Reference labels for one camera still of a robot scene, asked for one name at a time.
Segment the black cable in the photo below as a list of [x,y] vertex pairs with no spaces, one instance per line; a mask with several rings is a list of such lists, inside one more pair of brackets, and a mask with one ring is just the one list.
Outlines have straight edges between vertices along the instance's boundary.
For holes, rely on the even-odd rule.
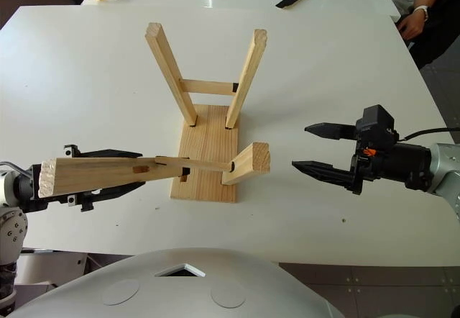
[[460,131],[460,127],[439,127],[438,129],[428,129],[428,130],[422,130],[418,132],[414,132],[404,138],[402,138],[400,141],[404,142],[406,140],[411,140],[415,137],[421,136],[421,135],[427,135],[428,133],[437,133],[437,132],[454,132],[454,131]]
[[16,172],[21,173],[23,176],[26,176],[28,178],[32,178],[32,174],[18,165],[15,165],[14,163],[8,162],[8,161],[0,161],[0,165],[7,165],[10,168],[13,168]]

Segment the wooden board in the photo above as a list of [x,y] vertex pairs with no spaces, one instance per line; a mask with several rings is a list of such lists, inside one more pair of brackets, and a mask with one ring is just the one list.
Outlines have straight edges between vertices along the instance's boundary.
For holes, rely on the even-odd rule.
[[182,168],[159,165],[154,158],[54,158],[42,162],[38,196],[73,194],[182,175]]
[[[196,126],[184,124],[180,158],[229,163],[238,153],[238,124],[225,128],[228,106],[197,104]],[[222,173],[191,168],[186,181],[172,180],[171,198],[236,202],[236,185],[222,185]]]
[[240,181],[270,172],[268,143],[254,142],[234,159],[234,170],[222,173],[222,184],[234,185]]
[[237,83],[197,81],[193,79],[183,79],[180,81],[182,89],[188,93],[216,94],[234,96]]

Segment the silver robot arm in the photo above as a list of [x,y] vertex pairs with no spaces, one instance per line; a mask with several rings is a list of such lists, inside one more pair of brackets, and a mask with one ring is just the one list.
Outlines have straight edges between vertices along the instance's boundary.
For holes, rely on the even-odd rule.
[[433,180],[428,193],[447,200],[460,221],[460,145],[436,143],[430,151]]
[[14,181],[19,174],[0,171],[0,315],[14,309],[16,261],[27,233],[26,214],[17,206]]

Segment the wooden plank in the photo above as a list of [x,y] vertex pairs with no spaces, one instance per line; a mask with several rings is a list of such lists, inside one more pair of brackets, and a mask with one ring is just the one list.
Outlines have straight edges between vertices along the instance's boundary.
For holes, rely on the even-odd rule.
[[175,167],[197,168],[215,172],[230,172],[233,168],[231,163],[191,160],[189,158],[169,158],[167,156],[157,156],[155,161]]
[[182,175],[182,168],[158,165],[154,158],[54,158],[42,162],[38,196],[94,191]]
[[222,173],[223,185],[234,185],[254,176],[270,172],[270,152],[267,143],[255,142],[241,151],[234,159],[235,169]]
[[176,102],[178,103],[179,109],[182,112],[185,121],[190,126],[195,125],[196,111],[193,108],[190,95],[185,92],[181,86],[180,81],[182,80],[182,76],[161,24],[149,23],[147,32],[145,33],[145,39],[147,40],[150,50],[152,50],[152,53],[157,60],[158,66],[160,67],[160,70],[163,73]]
[[259,67],[260,59],[262,58],[262,54],[264,54],[266,45],[267,30],[256,29],[252,35],[246,62],[239,77],[238,90],[227,112],[225,127],[229,129],[233,128],[238,120],[239,112],[242,110],[244,100],[246,99],[257,67]]
[[236,83],[196,81],[194,79],[183,79],[181,83],[184,91],[188,93],[235,95],[233,90]]
[[[230,163],[237,154],[238,125],[225,128],[228,106],[195,105],[195,127],[184,124],[179,157]],[[236,201],[236,186],[221,184],[222,173],[190,169],[186,181],[172,180],[171,198],[197,201]]]

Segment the white robot body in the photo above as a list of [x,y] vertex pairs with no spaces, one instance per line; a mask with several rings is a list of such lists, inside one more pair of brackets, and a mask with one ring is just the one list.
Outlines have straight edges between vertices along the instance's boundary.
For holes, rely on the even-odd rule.
[[343,318],[278,266],[231,250],[138,255],[54,289],[11,318]]

